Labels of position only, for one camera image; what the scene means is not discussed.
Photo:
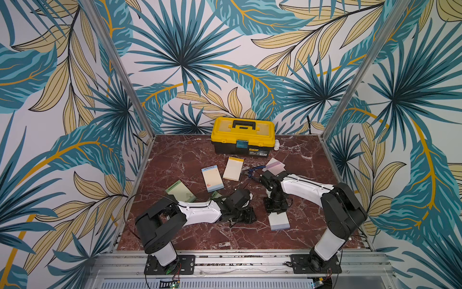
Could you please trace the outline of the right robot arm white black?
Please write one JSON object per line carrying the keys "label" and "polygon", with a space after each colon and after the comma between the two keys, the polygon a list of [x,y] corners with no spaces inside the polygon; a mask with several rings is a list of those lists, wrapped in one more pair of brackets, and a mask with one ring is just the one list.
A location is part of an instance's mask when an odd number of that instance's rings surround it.
{"label": "right robot arm white black", "polygon": [[327,229],[308,254],[291,255],[294,273],[342,272],[336,254],[368,218],[350,187],[345,183],[321,184],[286,171],[278,175],[265,171],[259,182],[269,194],[263,199],[269,216],[288,211],[288,196],[300,197],[323,210]]}

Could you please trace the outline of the grey white memo pad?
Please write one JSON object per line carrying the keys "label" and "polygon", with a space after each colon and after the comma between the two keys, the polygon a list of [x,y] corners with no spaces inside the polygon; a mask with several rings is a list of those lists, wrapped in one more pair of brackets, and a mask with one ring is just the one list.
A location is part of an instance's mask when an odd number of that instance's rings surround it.
{"label": "grey white memo pad", "polygon": [[270,213],[268,215],[268,220],[272,231],[290,229],[290,223],[286,212]]}

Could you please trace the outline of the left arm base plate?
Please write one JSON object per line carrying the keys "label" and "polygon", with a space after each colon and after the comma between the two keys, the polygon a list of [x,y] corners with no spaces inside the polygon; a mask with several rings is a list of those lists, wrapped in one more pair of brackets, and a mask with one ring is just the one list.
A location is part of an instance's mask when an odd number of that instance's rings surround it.
{"label": "left arm base plate", "polygon": [[192,275],[194,273],[195,261],[195,255],[178,255],[171,263],[162,266],[158,259],[151,254],[148,255],[144,274],[147,276]]}

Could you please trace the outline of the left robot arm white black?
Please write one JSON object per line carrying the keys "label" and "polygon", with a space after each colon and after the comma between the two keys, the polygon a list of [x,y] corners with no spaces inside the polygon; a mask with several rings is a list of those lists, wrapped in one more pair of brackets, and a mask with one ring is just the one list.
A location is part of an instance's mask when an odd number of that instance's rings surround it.
{"label": "left robot arm white black", "polygon": [[182,202],[168,195],[140,214],[135,227],[145,253],[152,255],[162,269],[173,269],[179,257],[172,240],[183,227],[200,223],[251,224],[256,221],[250,206],[252,199],[247,189],[206,202]]}

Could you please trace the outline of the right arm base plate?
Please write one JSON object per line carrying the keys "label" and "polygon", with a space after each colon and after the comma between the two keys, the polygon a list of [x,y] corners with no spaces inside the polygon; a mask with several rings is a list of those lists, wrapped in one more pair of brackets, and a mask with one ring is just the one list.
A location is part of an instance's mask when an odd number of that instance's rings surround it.
{"label": "right arm base plate", "polygon": [[293,254],[290,255],[290,263],[294,274],[326,274],[341,273],[342,269],[337,255],[328,261],[323,260],[317,255]]}

